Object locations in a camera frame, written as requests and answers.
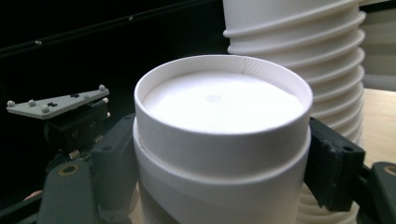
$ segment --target white cup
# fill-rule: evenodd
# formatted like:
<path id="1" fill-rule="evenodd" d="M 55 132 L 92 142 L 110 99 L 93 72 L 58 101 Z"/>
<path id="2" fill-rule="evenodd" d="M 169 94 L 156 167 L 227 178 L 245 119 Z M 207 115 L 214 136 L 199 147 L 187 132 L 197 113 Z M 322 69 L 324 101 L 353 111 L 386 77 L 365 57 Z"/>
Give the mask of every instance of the white cup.
<path id="1" fill-rule="evenodd" d="M 329 61 L 340 57 L 359 47 L 364 40 L 365 33 L 356 27 L 339 36 L 319 42 L 307 42 L 305 45 L 295 45 L 290 48 L 271 49 L 270 52 L 230 52 L 236 55 L 247 55 L 281 64 L 292 69 L 293 67 L 308 66 Z"/>
<path id="2" fill-rule="evenodd" d="M 342 11 L 330 18 L 312 20 L 308 24 L 295 25 L 268 33 L 230 37 L 228 51 L 231 54 L 246 55 L 305 47 L 320 41 L 335 39 L 337 36 L 357 29 L 364 19 L 365 13 L 359 12 L 358 6 L 355 6 L 348 12 Z"/>
<path id="3" fill-rule="evenodd" d="M 300 75 L 309 85 L 316 85 L 326 83 L 356 69 L 363 62 L 364 56 L 363 49 L 356 48 L 328 61 L 307 66 L 295 66 L 291 70 Z"/>
<path id="4" fill-rule="evenodd" d="M 224 35 L 250 35 L 271 28 L 298 25 L 358 3 L 358 0 L 223 0 L 227 29 Z"/>
<path id="5" fill-rule="evenodd" d="M 289 104 L 285 108 L 281 100 L 266 101 L 276 96 L 255 88 L 262 82 L 297 100 L 299 109 Z M 242 92 L 239 88 L 247 83 L 246 92 Z M 179 122 L 183 114 L 178 114 L 177 119 L 166 117 L 166 110 L 172 108 L 162 107 L 163 104 L 175 97 L 179 100 L 179 93 L 183 98 L 195 88 L 205 91 L 192 96 L 192 102 L 182 101 L 184 105 L 178 109 L 185 111 L 185 106 L 192 106 L 199 110 L 213 104 L 207 109 L 216 108 L 214 114 L 224 106 L 241 108 L 242 113 L 235 114 L 232 120 L 224 113 L 218 117 L 224 119 L 220 123 L 212 120 L 212 112 L 206 111 L 201 118 L 200 114 L 191 117 L 191 122 L 188 119 Z M 153 101 L 152 97 L 161 99 Z M 137 83 L 134 101 L 139 182 L 165 214 L 189 224 L 294 222 L 310 144 L 308 125 L 313 102 L 312 91 L 301 77 L 278 64 L 256 58 L 194 56 L 149 71 Z M 263 105 L 268 111 L 279 108 L 279 113 L 286 111 L 288 116 L 278 119 L 269 117 L 265 111 L 255 113 L 250 110 L 250 103 Z M 155 108 L 164 110 L 156 113 Z M 195 112 L 186 110 L 187 114 Z M 200 126 L 208 120 L 215 122 L 217 128 Z M 253 120 L 259 125 L 245 127 Z M 161 223 L 160 218 L 147 219 Z"/>
<path id="6" fill-rule="evenodd" d="M 330 128 L 336 129 L 350 122 L 352 119 L 358 116 L 362 109 L 363 98 L 360 98 L 359 101 L 346 107 L 346 109 L 341 110 L 340 112 L 330 115 L 328 117 L 323 117 L 320 119 L 320 121 L 325 123 Z"/>
<path id="7" fill-rule="evenodd" d="M 354 70 L 326 83 L 311 85 L 314 93 L 314 103 L 325 101 L 336 95 L 341 95 L 356 87 L 364 77 L 364 69 L 358 65 Z"/>
<path id="8" fill-rule="evenodd" d="M 312 107 L 312 117 L 321 119 L 343 111 L 358 102 L 363 95 L 363 91 L 364 87 L 362 82 L 360 82 L 351 90 L 341 95 L 336 95 L 328 100 L 315 103 Z"/>

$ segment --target white container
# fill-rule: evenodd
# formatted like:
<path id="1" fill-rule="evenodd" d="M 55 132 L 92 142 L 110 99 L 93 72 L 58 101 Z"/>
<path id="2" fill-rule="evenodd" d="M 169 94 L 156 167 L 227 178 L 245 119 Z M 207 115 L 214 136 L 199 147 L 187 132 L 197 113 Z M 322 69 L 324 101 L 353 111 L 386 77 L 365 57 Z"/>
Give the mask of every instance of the white container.
<path id="1" fill-rule="evenodd" d="M 353 49 L 343 55 L 321 63 L 306 66 L 290 67 L 309 85 L 326 83 L 327 81 L 351 72 L 364 60 L 362 48 Z"/>
<path id="2" fill-rule="evenodd" d="M 328 117 L 323 117 L 320 119 L 320 121 L 325 123 L 330 128 L 336 129 L 358 116 L 362 108 L 363 98 L 360 98 L 359 101 L 351 104 L 346 109 L 341 110 L 340 112 L 330 115 Z"/>
<path id="3" fill-rule="evenodd" d="M 357 6 L 358 0 L 224 0 L 224 18 L 227 30 L 224 36 L 257 34 L 285 26 L 299 25 L 305 21 Z"/>
<path id="4" fill-rule="evenodd" d="M 331 43 L 332 39 L 336 38 L 340 41 L 343 35 L 356 30 L 365 19 L 366 14 L 358 12 L 358 7 L 352 9 L 353 12 L 347 13 L 348 17 L 335 14 L 332 20 L 313 20 L 310 22 L 312 24 L 302 24 L 292 27 L 293 29 L 232 37 L 228 51 L 238 55 L 265 54 L 295 48 L 309 48 L 310 45 L 319 42 Z"/>
<path id="5" fill-rule="evenodd" d="M 314 93 L 314 103 L 325 101 L 334 96 L 341 95 L 356 87 L 364 77 L 364 69 L 361 65 L 343 76 L 328 80 L 326 83 L 311 85 Z"/>
<path id="6" fill-rule="evenodd" d="M 350 91 L 337 95 L 331 99 L 317 102 L 312 107 L 312 117 L 321 119 L 336 114 L 358 102 L 363 95 L 362 82 Z"/>
<path id="7" fill-rule="evenodd" d="M 278 50 L 273 47 L 270 52 L 259 52 L 257 50 L 257 52 L 230 51 L 230 53 L 264 59 L 292 69 L 292 67 L 308 66 L 309 64 L 321 63 L 340 57 L 358 48 L 364 37 L 363 30 L 355 29 L 324 41 L 307 42 L 306 45 L 296 45 Z"/>
<path id="8" fill-rule="evenodd" d="M 325 207 L 319 207 L 306 184 L 303 184 L 296 224 L 356 224 L 359 206 L 353 203 L 349 212 L 330 212 Z"/>
<path id="9" fill-rule="evenodd" d="M 359 113 L 355 118 L 350 120 L 345 125 L 336 128 L 335 130 L 346 137 L 347 139 L 351 140 L 351 137 L 356 136 L 361 131 L 361 123 L 363 121 L 363 114 Z"/>
<path id="10" fill-rule="evenodd" d="M 262 83 L 296 99 L 298 108 L 282 105 L 280 98 L 267 101 L 276 96 L 267 87 L 258 88 Z M 186 95 L 191 101 L 183 98 Z M 152 100 L 153 96 L 161 99 Z M 189 224 L 294 222 L 313 102 L 312 91 L 302 78 L 256 58 L 194 56 L 149 71 L 137 83 L 134 99 L 139 181 L 166 214 Z M 174 111 L 163 106 L 174 99 L 181 99 L 183 106 L 170 104 L 177 107 Z M 252 109 L 256 105 L 275 114 L 287 111 L 287 116 L 279 119 L 258 107 Z M 219 116 L 224 108 L 232 109 Z M 167 109 L 170 115 L 183 113 L 172 119 L 165 115 Z M 190 113 L 190 119 L 182 118 Z"/>
<path id="11" fill-rule="evenodd" d="M 363 128 L 362 124 L 359 127 L 359 129 L 355 130 L 350 136 L 346 136 L 346 138 L 353 142 L 354 144 L 358 145 L 359 147 L 363 147 L 363 144 L 361 142 L 361 134 L 363 133 Z"/>

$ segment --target cup stack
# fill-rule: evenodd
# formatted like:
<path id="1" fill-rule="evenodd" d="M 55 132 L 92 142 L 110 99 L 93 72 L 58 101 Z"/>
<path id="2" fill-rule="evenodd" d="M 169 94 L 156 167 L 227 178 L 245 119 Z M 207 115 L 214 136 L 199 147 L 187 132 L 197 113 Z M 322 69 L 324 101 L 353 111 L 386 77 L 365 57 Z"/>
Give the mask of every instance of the cup stack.
<path id="1" fill-rule="evenodd" d="M 193 56 L 146 73 L 134 102 L 145 223 L 294 221 L 313 102 L 301 77 L 257 58 Z"/>
<path id="2" fill-rule="evenodd" d="M 230 54 L 277 63 L 302 77 L 314 93 L 311 116 L 361 146 L 365 33 L 360 24 L 366 14 L 359 2 L 224 0 L 223 35 L 230 39 Z M 307 204 L 307 197 L 315 201 L 304 186 L 297 223 L 356 223 L 357 208 L 339 215 L 344 221 L 333 221 L 334 213 Z M 320 218 L 312 222 L 312 217 Z"/>

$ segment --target screw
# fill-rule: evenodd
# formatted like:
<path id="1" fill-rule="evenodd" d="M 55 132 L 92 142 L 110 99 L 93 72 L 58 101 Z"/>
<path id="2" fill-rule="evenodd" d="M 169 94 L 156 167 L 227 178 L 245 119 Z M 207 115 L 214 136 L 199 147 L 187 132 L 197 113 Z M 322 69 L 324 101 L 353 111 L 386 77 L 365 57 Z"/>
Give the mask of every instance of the screw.
<path id="1" fill-rule="evenodd" d="M 72 137 L 77 138 L 79 136 L 79 130 L 74 130 L 72 132 Z"/>
<path id="2" fill-rule="evenodd" d="M 94 139 L 94 143 L 98 143 L 98 142 L 102 141 L 102 139 L 103 139 L 103 136 L 100 134 Z"/>
<path id="3" fill-rule="evenodd" d="M 8 102 L 7 102 L 7 105 L 8 105 L 9 107 L 15 106 L 15 102 L 13 102 L 13 101 L 8 101 Z"/>
<path id="4" fill-rule="evenodd" d="M 50 108 L 47 105 L 43 105 L 43 107 L 41 107 L 41 112 L 49 113 L 50 112 Z"/>
<path id="5" fill-rule="evenodd" d="M 106 90 L 106 87 L 104 85 L 99 86 L 99 91 L 105 91 L 105 90 Z"/>
<path id="6" fill-rule="evenodd" d="M 35 101 L 34 100 L 30 100 L 29 101 L 29 106 L 35 106 Z"/>

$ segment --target cup rim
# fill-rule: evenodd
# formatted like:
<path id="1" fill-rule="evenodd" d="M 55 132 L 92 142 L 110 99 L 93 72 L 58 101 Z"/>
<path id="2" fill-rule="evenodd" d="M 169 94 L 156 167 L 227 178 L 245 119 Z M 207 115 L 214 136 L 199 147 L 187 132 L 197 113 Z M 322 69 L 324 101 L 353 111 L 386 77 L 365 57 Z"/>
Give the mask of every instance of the cup rim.
<path id="1" fill-rule="evenodd" d="M 154 73 L 156 73 L 158 71 L 161 71 L 165 67 L 173 66 L 174 63 L 182 63 L 183 61 L 187 62 L 187 61 L 202 59 L 202 60 L 205 60 L 205 62 L 207 63 L 206 66 L 216 66 L 214 64 L 214 61 L 216 59 L 218 59 L 218 58 L 224 58 L 224 59 L 230 60 L 229 61 L 230 63 L 232 63 L 232 59 L 238 60 L 243 65 L 243 67 L 242 68 L 237 67 L 238 70 L 239 69 L 242 69 L 242 70 L 233 71 L 233 72 L 236 72 L 236 73 L 239 72 L 241 74 L 250 74 L 250 75 L 253 75 L 253 76 L 263 77 L 263 76 L 260 76 L 258 74 L 251 74 L 251 73 L 249 73 L 247 71 L 247 66 L 248 66 L 249 63 L 254 63 L 254 62 L 258 62 L 258 61 L 260 61 L 261 63 L 265 64 L 266 66 L 272 66 L 272 68 L 275 68 L 275 69 L 278 69 L 278 70 L 280 69 L 280 70 L 283 70 L 283 71 L 287 72 L 288 74 L 290 74 L 290 77 L 292 77 L 292 79 L 294 80 L 293 85 L 290 84 L 290 86 L 296 90 L 295 83 L 298 81 L 298 83 L 300 83 L 299 86 L 301 87 L 298 91 L 303 91 L 304 92 L 304 99 L 302 99 L 301 97 L 298 97 L 298 96 L 295 95 L 296 92 L 291 92 L 291 90 L 289 89 L 289 93 L 294 95 L 299 100 L 299 102 L 301 103 L 303 109 L 301 110 L 300 113 L 298 113 L 292 119 L 285 120 L 282 123 L 279 123 L 278 125 L 276 125 L 275 127 L 270 127 L 270 128 L 266 127 L 266 128 L 260 129 L 260 130 L 253 130 L 253 131 L 247 131 L 247 132 L 241 132 L 241 133 L 213 133 L 213 132 L 203 132 L 203 131 L 187 129 L 187 128 L 183 128 L 183 127 L 177 126 L 177 125 L 172 124 L 172 123 L 165 122 L 165 121 L 163 121 L 161 119 L 158 119 L 155 116 L 153 116 L 144 107 L 143 100 L 144 100 L 144 97 L 146 97 L 146 95 L 148 93 L 145 93 L 145 96 L 143 96 L 143 99 L 141 99 L 141 96 L 140 96 L 140 91 L 141 90 L 140 89 L 142 89 L 142 86 L 145 85 L 144 84 L 145 79 L 148 78 L 148 77 L 151 77 L 152 74 L 154 74 Z M 181 72 L 181 74 L 174 70 L 173 72 L 175 74 L 173 74 L 171 76 L 177 77 L 177 76 L 183 76 L 186 73 L 191 73 L 191 72 L 194 72 L 194 71 L 203 71 L 203 70 L 194 70 L 194 69 L 195 68 L 193 68 L 192 70 L 186 70 L 186 67 L 184 67 L 184 71 Z M 216 70 L 216 68 L 214 68 L 214 67 L 212 67 L 212 68 L 207 67 L 206 69 Z M 252 72 L 253 70 L 255 70 L 257 72 L 257 67 L 256 68 L 252 68 L 250 70 L 251 70 L 250 72 Z M 280 76 L 278 76 L 278 77 L 277 76 L 269 76 L 269 78 L 267 78 L 265 80 L 272 81 L 272 82 L 270 82 L 271 84 L 273 84 L 273 85 L 275 84 L 275 86 L 277 86 L 278 88 L 280 88 L 283 91 L 288 91 L 288 90 L 283 89 L 283 88 L 286 88 L 286 87 L 283 84 L 279 83 L 280 79 L 281 79 Z M 311 87 L 305 82 L 305 80 L 303 78 L 301 78 L 296 73 L 294 73 L 293 71 L 289 70 L 288 68 L 286 68 L 286 67 L 284 67 L 284 66 L 282 66 L 280 64 L 272 63 L 272 62 L 269 62 L 269 61 L 266 61 L 266 60 L 263 60 L 263 59 L 249 57 L 249 56 L 227 55 L 227 54 L 208 54 L 208 55 L 196 55 L 196 56 L 190 56 L 190 57 L 184 57 L 184 58 L 176 59 L 176 60 L 170 61 L 168 63 L 161 64 L 161 65 L 151 69 L 145 75 L 143 75 L 139 79 L 139 81 L 137 82 L 137 84 L 136 84 L 136 86 L 134 88 L 134 103 L 135 103 L 135 106 L 139 107 L 139 109 L 142 110 L 143 113 L 146 116 L 148 116 L 150 119 L 155 120 L 155 122 L 161 123 L 161 125 L 163 125 L 163 126 L 171 127 L 173 129 L 176 129 L 176 130 L 181 130 L 182 132 L 198 133 L 198 134 L 203 134 L 203 135 L 206 135 L 206 134 L 207 135 L 241 135 L 241 134 L 254 134 L 254 133 L 271 132 L 273 129 L 279 129 L 281 127 L 288 126 L 291 123 L 295 122 L 296 120 L 300 119 L 301 117 L 305 116 L 306 114 L 309 114 L 310 111 L 311 111 L 312 104 L 313 104 L 313 93 L 312 93 Z"/>

